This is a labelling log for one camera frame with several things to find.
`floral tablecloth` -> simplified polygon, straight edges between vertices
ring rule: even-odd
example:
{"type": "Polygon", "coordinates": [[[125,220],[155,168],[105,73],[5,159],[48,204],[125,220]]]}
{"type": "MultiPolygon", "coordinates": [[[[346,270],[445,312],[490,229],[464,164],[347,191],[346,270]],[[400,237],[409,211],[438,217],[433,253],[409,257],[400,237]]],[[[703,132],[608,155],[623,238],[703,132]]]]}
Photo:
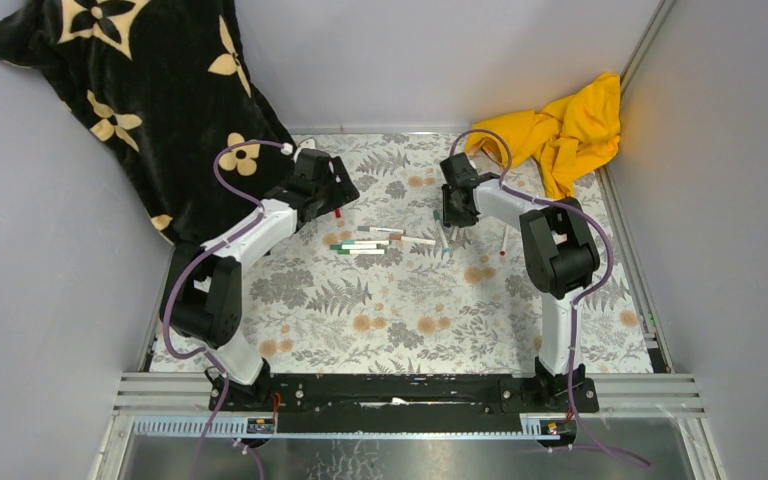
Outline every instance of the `floral tablecloth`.
{"type": "MultiPolygon", "coordinates": [[[[386,238],[360,225],[404,228],[409,235],[439,235],[432,210],[440,209],[438,163],[455,135],[318,135],[317,148],[340,155],[361,191],[342,209],[305,225],[244,274],[246,338],[275,372],[296,373],[533,373],[540,349],[541,305],[525,272],[519,233],[482,219],[442,247],[408,244],[383,256],[336,255],[340,240],[386,238]]],[[[477,158],[480,171],[498,171],[477,158]]],[[[508,182],[542,194],[534,162],[508,182]]],[[[585,211],[609,233],[611,225],[595,175],[576,182],[585,211]]],[[[605,259],[601,242],[597,245],[605,259]]],[[[590,372],[651,372],[623,265],[582,309],[582,352],[590,372]]],[[[193,345],[174,335],[178,349],[193,345]]],[[[168,355],[158,337],[155,372],[195,372],[201,357],[168,355]]]]}

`yellow towel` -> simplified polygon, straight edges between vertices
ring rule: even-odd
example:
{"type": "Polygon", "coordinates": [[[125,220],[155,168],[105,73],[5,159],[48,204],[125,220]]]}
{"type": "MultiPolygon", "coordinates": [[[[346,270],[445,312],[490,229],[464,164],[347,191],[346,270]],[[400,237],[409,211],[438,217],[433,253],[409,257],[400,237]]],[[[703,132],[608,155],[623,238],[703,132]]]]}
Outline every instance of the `yellow towel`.
{"type": "MultiPolygon", "coordinates": [[[[551,198],[573,196],[575,179],[608,163],[620,143],[620,77],[603,73],[590,85],[556,100],[540,112],[509,113],[476,123],[473,128],[493,130],[513,152],[513,166],[533,156],[540,164],[543,186],[551,198]]],[[[498,140],[473,133],[466,142],[470,155],[485,150],[507,165],[498,140]]]]}

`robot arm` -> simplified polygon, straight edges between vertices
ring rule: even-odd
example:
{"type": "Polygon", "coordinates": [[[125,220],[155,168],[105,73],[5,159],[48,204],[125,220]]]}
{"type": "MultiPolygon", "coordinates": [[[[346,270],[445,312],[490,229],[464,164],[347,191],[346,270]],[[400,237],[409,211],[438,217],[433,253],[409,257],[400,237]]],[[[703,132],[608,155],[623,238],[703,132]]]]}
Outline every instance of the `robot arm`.
{"type": "MultiPolygon", "coordinates": [[[[565,383],[559,381],[565,380],[568,371],[570,300],[590,285],[593,272],[599,267],[599,254],[587,223],[561,208],[541,208],[502,191],[499,176],[479,175],[466,154],[444,160],[440,168],[446,179],[442,187],[446,226],[472,226],[483,214],[522,233],[526,271],[541,292],[543,304],[543,344],[535,361],[537,374],[566,390],[565,383]]],[[[561,202],[581,209],[574,198],[561,202]]],[[[583,379],[581,342],[576,339],[575,345],[576,376],[583,379]]]]}
{"type": "Polygon", "coordinates": [[[239,329],[243,317],[242,272],[268,254],[281,240],[305,223],[331,212],[360,195],[343,161],[310,148],[296,151],[293,173],[266,194],[263,218],[241,237],[227,238],[256,221],[255,211],[226,234],[201,246],[181,244],[175,249],[164,291],[163,307],[176,279],[206,249],[227,244],[198,265],[178,293],[171,326],[206,348],[239,385],[250,386],[268,373],[268,365],[239,329]]]}

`gray wall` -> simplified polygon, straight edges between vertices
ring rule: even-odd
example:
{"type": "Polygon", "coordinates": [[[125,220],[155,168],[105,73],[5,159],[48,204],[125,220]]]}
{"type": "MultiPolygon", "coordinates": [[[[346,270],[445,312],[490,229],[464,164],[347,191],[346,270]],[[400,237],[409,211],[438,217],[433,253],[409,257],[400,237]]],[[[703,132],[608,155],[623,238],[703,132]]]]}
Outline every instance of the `gray wall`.
{"type": "Polygon", "coordinates": [[[105,147],[0,63],[0,479],[86,477],[169,252],[105,147]]]}
{"type": "Polygon", "coordinates": [[[299,132],[462,128],[620,72],[657,0],[237,0],[246,63],[299,132]]]}
{"type": "Polygon", "coordinates": [[[610,171],[732,479],[768,478],[768,2],[679,2],[610,171]]]}

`marker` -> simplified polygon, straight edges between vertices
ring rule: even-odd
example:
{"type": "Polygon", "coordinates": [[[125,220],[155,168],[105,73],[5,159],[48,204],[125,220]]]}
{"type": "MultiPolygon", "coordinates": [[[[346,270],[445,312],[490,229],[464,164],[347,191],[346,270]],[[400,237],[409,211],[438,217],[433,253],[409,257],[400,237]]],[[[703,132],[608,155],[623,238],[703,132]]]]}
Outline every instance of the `marker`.
{"type": "Polygon", "coordinates": [[[337,250],[339,255],[384,255],[387,250],[337,250]]]}
{"type": "Polygon", "coordinates": [[[443,242],[443,253],[451,252],[449,248],[449,241],[446,240],[446,232],[443,231],[443,224],[440,222],[440,214],[437,210],[434,210],[434,222],[437,223],[437,231],[440,232],[440,240],[443,242]]]}
{"type": "Polygon", "coordinates": [[[390,240],[343,240],[343,245],[387,245],[390,240]]]}
{"type": "Polygon", "coordinates": [[[331,245],[331,250],[377,250],[380,249],[375,244],[360,244],[360,245],[331,245]]]}
{"type": "Polygon", "coordinates": [[[505,234],[504,234],[504,235],[502,235],[502,249],[501,249],[501,250],[499,250],[499,255],[501,255],[501,256],[503,256],[503,257],[505,256],[505,250],[506,250],[506,249],[507,249],[507,247],[508,247],[508,228],[509,228],[509,227],[508,227],[508,225],[506,224],[506,225],[505,225],[505,234]]]}
{"type": "Polygon", "coordinates": [[[430,240],[428,238],[406,237],[404,235],[399,235],[397,233],[391,233],[390,240],[397,240],[401,242],[422,243],[423,245],[437,245],[437,242],[435,242],[434,240],[430,240]]]}
{"type": "Polygon", "coordinates": [[[368,227],[365,225],[358,227],[358,232],[384,232],[384,233],[398,233],[401,235],[404,235],[407,233],[405,230],[401,228],[368,227]]]}

